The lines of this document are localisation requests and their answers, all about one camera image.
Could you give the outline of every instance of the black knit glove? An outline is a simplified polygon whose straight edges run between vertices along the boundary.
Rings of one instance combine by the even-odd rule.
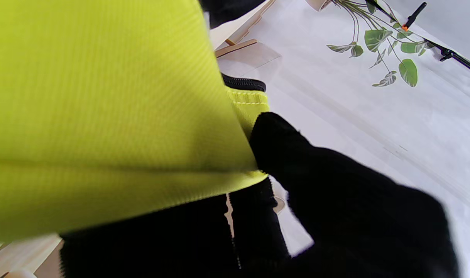
[[[458,277],[443,207],[430,195],[312,146],[274,113],[258,117],[250,145],[259,168],[289,192],[289,206],[315,241],[288,269],[324,276]]]

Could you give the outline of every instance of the seam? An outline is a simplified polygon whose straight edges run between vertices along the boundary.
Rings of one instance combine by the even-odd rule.
[[[267,95],[263,93],[240,93],[240,92],[234,92],[234,91],[232,91],[232,93],[237,94],[237,95],[260,95],[262,97],[267,98]]]
[[[252,105],[258,105],[258,104],[263,104],[263,105],[266,105],[269,107],[269,105],[267,105],[267,103],[265,102],[233,102],[235,104],[252,104]]]

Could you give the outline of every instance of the wooden panel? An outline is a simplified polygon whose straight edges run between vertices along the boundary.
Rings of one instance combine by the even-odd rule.
[[[16,270],[34,273],[61,240],[58,235],[52,234],[7,245],[0,250],[0,277]]]

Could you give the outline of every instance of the white surface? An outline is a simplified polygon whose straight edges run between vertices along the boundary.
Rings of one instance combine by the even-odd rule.
[[[424,0],[386,0],[409,16]],[[415,23],[470,59],[470,0],[427,1]]]
[[[266,0],[261,5],[257,6],[252,11],[244,14],[242,17],[237,18],[233,21],[228,21],[209,32],[211,44],[213,49],[217,49],[226,39],[228,39],[236,30],[238,30],[246,21],[248,21],[256,12],[264,7],[269,0]]]
[[[364,48],[361,57],[348,58],[326,47],[349,43],[352,26],[333,5],[316,12],[304,0],[276,1],[246,39],[282,58],[244,69],[243,76],[265,81],[271,110],[314,145],[438,197],[450,217],[463,277],[470,277],[470,71],[454,60],[440,63],[430,51],[422,57],[399,51],[401,59],[416,62],[417,87],[398,76],[389,87],[373,88],[386,74],[382,65],[368,69],[376,54]],[[386,61],[397,70],[394,59]],[[288,211],[279,217],[293,254],[311,242]]]

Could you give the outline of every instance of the black zipper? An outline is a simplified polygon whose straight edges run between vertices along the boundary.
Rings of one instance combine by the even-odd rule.
[[[230,88],[237,90],[259,90],[261,92],[265,92],[265,84],[262,81],[249,78],[231,77],[223,73],[221,76],[223,76],[225,85]]]

